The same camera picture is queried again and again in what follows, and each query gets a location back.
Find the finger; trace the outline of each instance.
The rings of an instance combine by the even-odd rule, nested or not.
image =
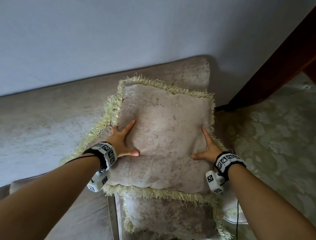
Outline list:
[[[130,124],[128,124],[127,126],[126,126],[126,128],[124,128],[124,130],[122,131],[122,134],[124,135],[124,136],[126,136],[127,134],[128,134],[128,132],[132,129],[132,127],[134,126],[134,124],[135,124],[135,120],[133,120]]]
[[[139,156],[139,152],[134,149],[125,148],[125,150],[120,154],[121,156]]]
[[[191,154],[193,160],[205,159],[205,152]]]
[[[113,126],[111,129],[111,135],[118,133],[118,127],[117,126]]]
[[[210,136],[210,134],[208,133],[208,131],[205,129],[205,127],[202,127],[202,132],[203,132],[203,134],[204,134],[204,136],[205,136],[205,140],[206,140],[206,142],[207,142],[207,145],[212,144],[211,136]]]

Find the wristband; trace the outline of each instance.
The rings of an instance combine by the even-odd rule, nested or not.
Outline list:
[[[111,165],[117,160],[117,155],[114,147],[108,142],[100,142],[91,148],[88,148],[83,154],[92,153],[100,160],[99,172],[107,171]]]
[[[221,154],[219,154],[216,158],[214,166],[218,170],[219,174],[223,176],[226,181],[228,181],[228,169],[233,164],[240,164],[246,167],[246,165],[244,164],[243,160],[240,159],[240,157],[230,152],[222,152]]]

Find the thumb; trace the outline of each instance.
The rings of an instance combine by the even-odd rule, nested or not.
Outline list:
[[[191,154],[193,160],[205,159],[205,152]]]
[[[139,156],[139,152],[134,149],[125,148],[124,151],[120,154],[120,156]]]

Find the hand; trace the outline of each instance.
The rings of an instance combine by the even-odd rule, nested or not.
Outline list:
[[[214,164],[216,162],[217,156],[221,154],[223,151],[218,146],[216,146],[215,143],[213,143],[213,140],[211,139],[209,133],[206,131],[204,127],[202,127],[202,132],[206,139],[206,150],[201,153],[192,154],[191,158],[194,160],[205,159]]]
[[[132,129],[135,124],[135,120],[133,120],[127,127],[119,132],[117,126],[113,126],[111,130],[111,136],[106,139],[106,142],[110,143],[115,151],[117,157],[130,155],[130,156],[139,156],[139,152],[133,149],[128,149],[124,144],[124,139],[128,132]]]

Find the forearm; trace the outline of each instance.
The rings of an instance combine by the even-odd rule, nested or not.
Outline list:
[[[100,161],[95,156],[80,158],[3,199],[0,236],[3,239],[44,239],[99,167]]]
[[[273,189],[239,164],[229,180],[258,240],[316,239],[315,227]]]

